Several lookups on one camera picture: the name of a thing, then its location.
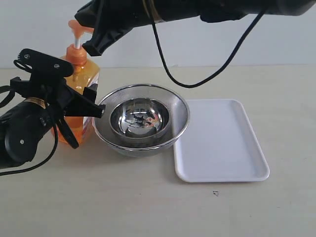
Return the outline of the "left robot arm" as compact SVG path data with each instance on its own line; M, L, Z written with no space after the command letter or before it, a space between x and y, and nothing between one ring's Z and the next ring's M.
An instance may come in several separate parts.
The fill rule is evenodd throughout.
M65 121L70 117L101 118L104 105L96 105L96 91L85 88L84 94L66 84L64 78L47 81L21 80L15 77L9 85L1 86L8 95L0 106L6 106L20 94L24 100L0 117L0 166L18 167L35 157L38 144L51 129L55 142L61 134L74 149L79 147L75 135Z

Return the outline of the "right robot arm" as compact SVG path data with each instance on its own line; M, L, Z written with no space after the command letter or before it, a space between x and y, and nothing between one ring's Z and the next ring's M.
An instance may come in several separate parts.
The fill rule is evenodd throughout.
M92 0L81 7L75 19L93 28L83 44L94 57L132 29L152 22L170 22L199 17L207 23L235 21L248 14L299 16L315 5L314 0Z

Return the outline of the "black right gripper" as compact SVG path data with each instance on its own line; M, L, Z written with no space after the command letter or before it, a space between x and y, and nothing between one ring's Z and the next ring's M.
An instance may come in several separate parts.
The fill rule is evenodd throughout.
M151 23L149 10L156 0L92 0L81 7L75 19L94 29L82 47L90 56L102 54L132 29Z

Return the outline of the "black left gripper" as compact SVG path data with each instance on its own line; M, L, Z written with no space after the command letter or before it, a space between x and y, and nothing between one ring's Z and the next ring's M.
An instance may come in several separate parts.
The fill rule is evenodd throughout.
M11 119L61 119L67 117L101 118L105 105L96 105L98 84L93 83L83 90L83 95L74 94L64 78L32 76L29 80L15 77L10 88L24 98L9 110Z

